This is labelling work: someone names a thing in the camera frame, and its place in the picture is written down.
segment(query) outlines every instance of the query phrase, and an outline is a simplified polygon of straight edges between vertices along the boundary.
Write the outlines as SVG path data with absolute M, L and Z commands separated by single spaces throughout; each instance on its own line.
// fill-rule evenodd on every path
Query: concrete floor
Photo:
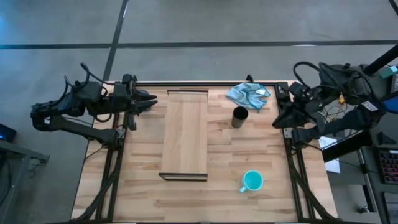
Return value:
M 119 42 L 394 40 L 398 36 L 398 17 L 388 0 L 299 2 L 130 0 Z M 0 1 L 0 45 L 110 44 L 121 4 L 122 0 Z M 298 61 L 370 63 L 391 47 L 119 49 L 110 80 L 124 73 L 140 80 L 242 80 L 249 73 L 256 80 L 291 80 L 292 66 Z M 84 79 L 82 61 L 101 77 L 108 54 L 109 49 L 0 50 L 0 94 L 7 96 L 1 101 L 0 123 L 18 131 L 17 144 L 51 155 L 47 166 L 26 180 L 15 223 L 69 219 L 87 140 L 61 131 L 36 131 L 30 106 L 57 99 L 64 75 Z M 298 72 L 309 85 L 318 84 L 314 71 Z M 83 120 L 92 122 L 89 116 Z M 352 203 L 336 193 L 342 191 L 333 191 L 336 203 Z M 339 217 L 352 220 L 355 208 L 338 211 Z M 368 220 L 363 216 L 362 222 Z

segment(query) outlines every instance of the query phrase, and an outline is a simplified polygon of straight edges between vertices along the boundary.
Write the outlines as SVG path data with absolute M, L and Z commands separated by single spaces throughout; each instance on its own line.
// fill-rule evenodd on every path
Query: teal mug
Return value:
M 243 187 L 239 191 L 243 193 L 245 190 L 260 190 L 263 183 L 262 175 L 255 170 L 250 170 L 242 177 Z

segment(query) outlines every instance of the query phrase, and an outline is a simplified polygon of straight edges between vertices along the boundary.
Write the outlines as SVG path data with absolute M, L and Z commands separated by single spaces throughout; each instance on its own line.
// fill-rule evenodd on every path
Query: crumpled towel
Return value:
M 241 83 L 232 87 L 226 97 L 239 106 L 257 109 L 260 112 L 262 106 L 267 103 L 266 100 L 261 100 L 261 98 L 270 95 L 264 86 L 258 83 Z

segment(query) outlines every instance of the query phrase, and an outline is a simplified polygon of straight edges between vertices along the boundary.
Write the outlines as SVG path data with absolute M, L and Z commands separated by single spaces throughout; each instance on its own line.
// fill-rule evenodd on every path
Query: wooden table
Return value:
M 208 181 L 167 182 L 159 177 L 164 142 L 167 90 L 208 90 Z M 136 117 L 137 131 L 126 133 L 114 222 L 294 222 L 297 221 L 281 130 L 271 123 L 278 116 L 275 90 L 263 109 L 249 110 L 242 128 L 231 127 L 236 104 L 226 98 L 230 87 L 148 87 L 159 101 Z M 111 122 L 94 123 L 110 128 Z M 99 149 L 90 142 L 87 154 Z M 322 153 L 303 150 L 310 188 L 330 214 L 336 208 Z M 78 217 L 98 193 L 106 150 L 84 164 L 72 218 Z M 239 193 L 241 177 L 258 170 L 264 186 Z M 303 209 L 305 200 L 300 194 Z

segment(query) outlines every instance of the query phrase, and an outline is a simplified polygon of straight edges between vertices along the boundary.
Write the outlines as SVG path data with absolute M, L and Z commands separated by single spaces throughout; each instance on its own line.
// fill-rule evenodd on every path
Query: black mug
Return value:
M 235 108 L 232 114 L 232 127 L 240 128 L 248 116 L 249 112 L 243 106 Z

